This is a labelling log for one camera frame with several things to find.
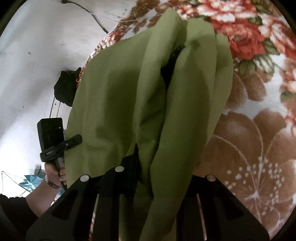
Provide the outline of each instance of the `human hand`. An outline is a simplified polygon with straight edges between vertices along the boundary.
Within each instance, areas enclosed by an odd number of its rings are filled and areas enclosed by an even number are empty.
[[[53,163],[46,162],[44,168],[49,181],[51,181],[57,186],[60,186],[60,181],[63,182],[64,185],[67,185],[66,170],[64,166],[61,168],[59,172]]]

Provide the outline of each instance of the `green fabric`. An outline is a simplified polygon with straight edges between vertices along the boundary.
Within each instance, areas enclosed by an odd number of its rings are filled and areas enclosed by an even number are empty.
[[[160,74],[181,51],[168,90]],[[122,241],[161,240],[171,229],[232,86],[227,37],[201,19],[168,9],[157,25],[122,40],[87,65],[66,138],[83,143],[65,153],[67,183],[103,175],[138,143],[141,176],[134,200],[121,198]]]

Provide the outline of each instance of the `person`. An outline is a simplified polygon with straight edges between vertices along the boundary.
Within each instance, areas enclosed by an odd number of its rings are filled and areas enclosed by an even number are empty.
[[[30,226],[51,206],[61,188],[60,181],[67,184],[65,167],[58,172],[54,164],[45,163],[45,173],[40,185],[25,198],[0,194],[0,207],[24,238]]]

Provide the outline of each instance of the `black sleeve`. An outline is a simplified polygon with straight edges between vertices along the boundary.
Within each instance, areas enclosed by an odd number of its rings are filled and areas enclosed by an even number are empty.
[[[24,197],[8,198],[0,194],[0,205],[15,229],[23,236],[38,217],[29,208]]]

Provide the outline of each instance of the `white floor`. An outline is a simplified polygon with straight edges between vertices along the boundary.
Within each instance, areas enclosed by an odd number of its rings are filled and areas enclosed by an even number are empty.
[[[135,0],[75,2],[94,12],[108,31],[135,4]],[[62,70],[82,67],[105,35],[89,13],[59,0],[28,0],[8,24],[0,37],[2,194],[28,194],[9,177],[19,183],[41,165],[37,122],[49,117],[53,86]],[[59,102],[55,104],[52,117]],[[60,106],[64,128],[70,109]]]

